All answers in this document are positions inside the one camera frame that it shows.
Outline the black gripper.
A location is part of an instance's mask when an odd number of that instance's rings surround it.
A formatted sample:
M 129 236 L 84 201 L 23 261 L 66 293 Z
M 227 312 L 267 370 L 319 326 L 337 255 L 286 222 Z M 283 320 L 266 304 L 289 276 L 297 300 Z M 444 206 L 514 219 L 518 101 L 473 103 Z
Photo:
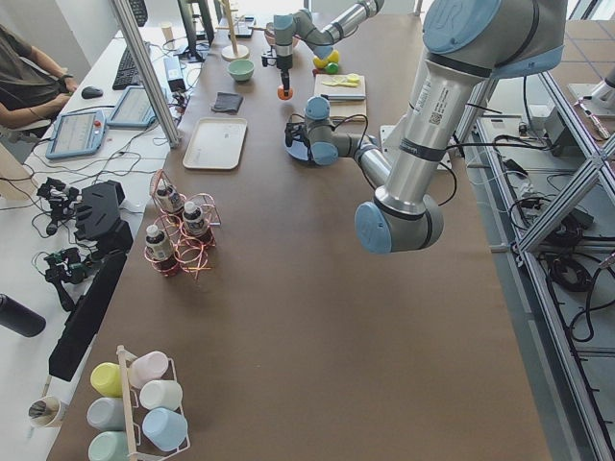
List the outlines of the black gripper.
M 280 56 L 274 49 L 269 49 L 261 54 L 263 67 L 273 66 L 281 70 L 283 91 L 290 89 L 289 70 L 293 66 L 293 55 Z
M 284 128 L 284 145 L 290 148 L 294 143 L 305 144 L 305 123 L 287 122 Z

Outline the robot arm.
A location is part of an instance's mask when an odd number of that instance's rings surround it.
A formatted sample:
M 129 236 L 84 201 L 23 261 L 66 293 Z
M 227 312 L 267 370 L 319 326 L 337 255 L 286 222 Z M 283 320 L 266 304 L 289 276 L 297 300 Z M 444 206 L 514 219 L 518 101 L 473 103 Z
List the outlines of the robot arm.
M 562 1 L 437 1 L 423 26 L 424 49 L 407 113 L 382 147 L 339 133 L 330 102 L 307 100 L 301 122 L 285 129 L 293 157 L 318 165 L 352 158 L 374 185 L 355 214 L 362 246 L 375 254 L 421 250 L 444 221 L 428 188 L 476 85 L 556 67 L 563 53 Z
M 288 100 L 292 97 L 290 69 L 293 67 L 293 39 L 303 41 L 319 59 L 327 58 L 333 46 L 353 34 L 358 26 L 367 19 L 376 16 L 384 2 L 356 1 L 328 25 L 319 29 L 313 22 L 312 14 L 301 9 L 293 14 L 276 14 L 273 19 L 274 45 L 273 55 L 264 56 L 264 66 L 273 60 L 280 71 L 282 84 L 278 87 L 278 97 Z

